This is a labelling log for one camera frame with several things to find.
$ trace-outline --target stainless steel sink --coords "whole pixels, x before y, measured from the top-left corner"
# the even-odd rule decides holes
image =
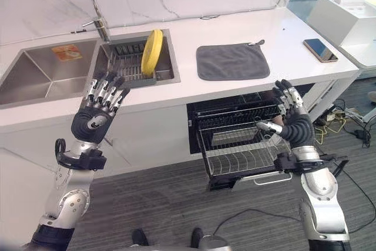
[[[96,57],[94,74],[103,73],[107,70],[114,71],[119,76],[124,77],[125,81],[131,80],[131,86],[133,88],[180,82],[168,30],[163,30],[162,50],[156,65],[154,80],[152,80],[152,78],[142,78],[140,70],[142,51],[149,34],[150,32],[141,32],[116,36],[112,38],[111,43],[101,44]],[[112,53],[117,54],[117,59],[110,61],[109,58],[113,58],[113,56],[111,56]],[[127,83],[124,83],[119,89],[121,90],[125,85],[127,85]]]
[[[0,105],[18,106],[25,104],[22,102],[81,95],[97,41],[90,39],[20,51],[0,82]]]
[[[149,34],[115,36],[110,45],[88,39],[21,50],[0,80],[0,109],[82,96],[94,73],[114,68],[114,45],[146,42]],[[180,82],[169,31],[163,34],[154,85]]]

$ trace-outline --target open dishwasher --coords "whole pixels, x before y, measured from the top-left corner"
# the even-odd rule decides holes
[[[296,87],[302,96],[312,87]],[[274,167],[277,154],[291,153],[289,144],[256,127],[279,115],[271,91],[250,93],[187,105],[191,153],[201,152],[209,176],[207,190],[241,189],[282,182],[291,175]]]

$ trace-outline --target robot finger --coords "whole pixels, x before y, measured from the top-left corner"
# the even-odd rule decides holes
[[[93,79],[91,80],[89,87],[86,90],[86,94],[82,99],[83,101],[87,101],[88,103],[93,103],[95,92],[98,89],[99,82],[104,77],[104,75],[105,73],[101,72],[93,76]]]
[[[273,92],[277,98],[279,98],[285,109],[288,110],[290,108],[290,104],[288,103],[287,97],[283,94],[283,92],[279,88],[273,88]]]
[[[110,116],[114,117],[116,115],[116,112],[118,111],[121,104],[123,103],[125,96],[127,96],[129,92],[130,92],[130,88],[127,86],[124,88],[122,93],[116,98],[115,103],[110,108],[110,112],[109,112]]]
[[[99,87],[99,92],[98,94],[96,95],[96,98],[95,98],[95,102],[96,102],[96,105],[97,107],[100,107],[102,105],[102,102],[103,102],[103,98],[105,97],[107,91],[108,91],[108,88],[110,86],[110,83],[113,81],[115,77],[115,73],[109,73],[106,78],[102,81],[102,83],[100,84],[100,87]]]
[[[293,99],[290,96],[290,93],[288,92],[288,89],[284,84],[282,84],[280,81],[276,81],[276,86],[283,92],[284,96],[287,99],[288,104],[291,106],[294,104]]]
[[[282,132],[283,127],[272,122],[258,122],[256,126],[259,129],[265,130],[270,133],[276,133],[279,135]]]
[[[273,97],[273,102],[274,102],[274,104],[277,105],[278,110],[280,111],[281,115],[286,116],[287,111],[286,111],[286,108],[285,108],[282,100],[278,97]]]
[[[287,81],[285,79],[283,79],[281,81],[281,83],[288,89],[288,92],[289,92],[289,94],[290,94],[290,96],[291,96],[291,98],[294,102],[295,108],[302,108],[303,107],[303,100],[302,100],[298,90],[295,87],[293,87],[293,85],[289,81]]]
[[[109,110],[110,105],[115,100],[115,95],[116,95],[116,92],[118,91],[118,88],[123,83],[124,83],[124,79],[122,77],[117,78],[117,80],[115,80],[113,86],[111,87],[111,90],[107,91],[105,99],[104,99],[104,102],[102,103],[102,106],[103,106],[102,110],[103,111],[108,111]]]

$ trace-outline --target yellow plate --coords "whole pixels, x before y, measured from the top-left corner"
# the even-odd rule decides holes
[[[141,72],[147,76],[153,75],[155,66],[158,63],[162,42],[163,33],[160,29],[152,31],[147,38],[141,61]]]

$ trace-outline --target chrome faucet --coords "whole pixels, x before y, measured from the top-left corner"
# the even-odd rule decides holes
[[[92,0],[92,3],[94,6],[94,10],[98,17],[96,17],[95,19],[92,19],[91,22],[84,24],[82,26],[85,27],[85,26],[94,24],[95,28],[97,29],[99,33],[100,38],[102,38],[105,42],[110,42],[110,36],[109,36],[110,33],[107,29],[106,19],[103,17],[102,13],[100,13],[98,3],[96,2],[96,0]]]

